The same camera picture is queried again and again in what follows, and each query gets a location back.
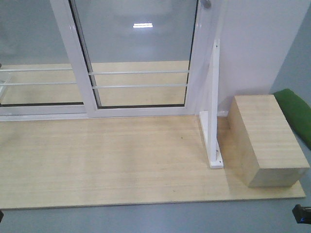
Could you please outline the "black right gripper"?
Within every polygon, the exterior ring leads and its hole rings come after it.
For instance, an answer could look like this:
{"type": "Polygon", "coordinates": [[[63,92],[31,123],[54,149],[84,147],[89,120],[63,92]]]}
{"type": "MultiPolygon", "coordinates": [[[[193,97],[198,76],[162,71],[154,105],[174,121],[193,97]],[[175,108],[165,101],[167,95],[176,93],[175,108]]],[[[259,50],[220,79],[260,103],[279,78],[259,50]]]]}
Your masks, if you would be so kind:
{"type": "Polygon", "coordinates": [[[311,208],[301,206],[300,204],[295,205],[292,209],[292,213],[298,224],[311,224],[311,208]]]}

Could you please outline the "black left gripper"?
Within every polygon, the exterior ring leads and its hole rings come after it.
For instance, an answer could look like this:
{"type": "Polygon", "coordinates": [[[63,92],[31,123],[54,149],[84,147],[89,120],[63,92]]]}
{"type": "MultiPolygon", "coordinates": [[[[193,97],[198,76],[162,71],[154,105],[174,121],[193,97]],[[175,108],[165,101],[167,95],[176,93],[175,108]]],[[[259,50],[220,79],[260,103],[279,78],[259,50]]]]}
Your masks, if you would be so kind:
{"type": "Polygon", "coordinates": [[[1,223],[2,219],[3,219],[3,216],[4,216],[3,212],[0,211],[0,223],[1,223]]]}

